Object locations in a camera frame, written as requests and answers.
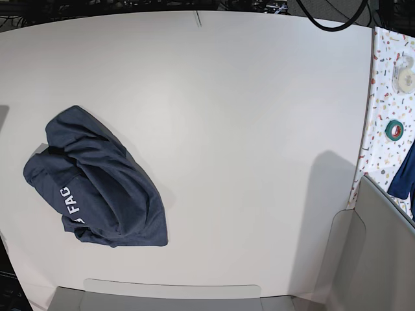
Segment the grey front divider panel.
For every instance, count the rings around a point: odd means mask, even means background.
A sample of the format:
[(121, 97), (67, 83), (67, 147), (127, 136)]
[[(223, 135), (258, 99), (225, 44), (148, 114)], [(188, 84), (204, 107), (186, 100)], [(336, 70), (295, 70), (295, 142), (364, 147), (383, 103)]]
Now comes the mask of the grey front divider panel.
[(86, 279), (58, 287), (49, 310), (294, 310), (289, 295), (261, 297), (257, 285), (179, 286)]

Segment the green tape roll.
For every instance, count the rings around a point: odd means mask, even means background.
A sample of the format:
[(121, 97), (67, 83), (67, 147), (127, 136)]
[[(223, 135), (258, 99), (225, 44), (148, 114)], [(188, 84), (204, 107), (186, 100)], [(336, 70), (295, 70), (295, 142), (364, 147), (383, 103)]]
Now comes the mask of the green tape roll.
[(385, 129), (386, 138), (393, 142), (400, 140), (403, 132), (403, 124), (398, 120), (391, 120)]

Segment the clear tape dispenser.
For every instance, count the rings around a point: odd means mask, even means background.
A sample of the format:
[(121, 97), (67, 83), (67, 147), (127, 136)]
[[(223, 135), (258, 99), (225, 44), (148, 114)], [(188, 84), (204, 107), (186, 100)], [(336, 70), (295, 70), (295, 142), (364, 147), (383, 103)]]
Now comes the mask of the clear tape dispenser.
[(414, 58), (399, 57), (392, 75), (392, 88), (396, 93), (409, 94), (414, 91)]

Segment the dark blue printed t-shirt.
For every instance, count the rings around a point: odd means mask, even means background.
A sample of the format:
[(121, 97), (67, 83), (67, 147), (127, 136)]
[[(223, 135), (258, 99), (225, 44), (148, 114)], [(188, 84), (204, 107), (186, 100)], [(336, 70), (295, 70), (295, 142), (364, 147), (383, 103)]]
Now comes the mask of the dark blue printed t-shirt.
[(72, 106), (45, 132), (48, 146), (30, 157), (23, 176), (61, 214), (66, 232), (112, 248), (168, 244), (159, 191), (109, 129)]

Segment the terrazzo patterned side surface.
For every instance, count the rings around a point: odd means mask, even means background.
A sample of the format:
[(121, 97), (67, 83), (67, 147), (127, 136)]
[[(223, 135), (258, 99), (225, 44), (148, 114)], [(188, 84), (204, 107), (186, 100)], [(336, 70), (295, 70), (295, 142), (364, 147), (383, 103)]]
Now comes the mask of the terrazzo patterned side surface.
[[(363, 176), (371, 177), (385, 192), (406, 158), (414, 148), (414, 91), (396, 93), (392, 88), (392, 75), (399, 57), (414, 58), (414, 38), (376, 27), (373, 32), (372, 68), (361, 149), (348, 206), (357, 201), (359, 184)], [(403, 124), (403, 135), (398, 141), (389, 141), (385, 135), (387, 124), (398, 120)], [(414, 197), (393, 201), (409, 218), (414, 218)]]

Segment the blue cloth at right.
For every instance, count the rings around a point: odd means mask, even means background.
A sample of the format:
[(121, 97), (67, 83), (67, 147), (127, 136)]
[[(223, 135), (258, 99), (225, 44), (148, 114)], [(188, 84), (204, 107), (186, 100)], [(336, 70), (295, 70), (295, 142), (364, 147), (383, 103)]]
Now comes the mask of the blue cloth at right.
[(387, 193), (400, 199), (407, 199), (410, 196), (413, 200), (414, 175), (414, 148), (411, 148), (394, 176)]

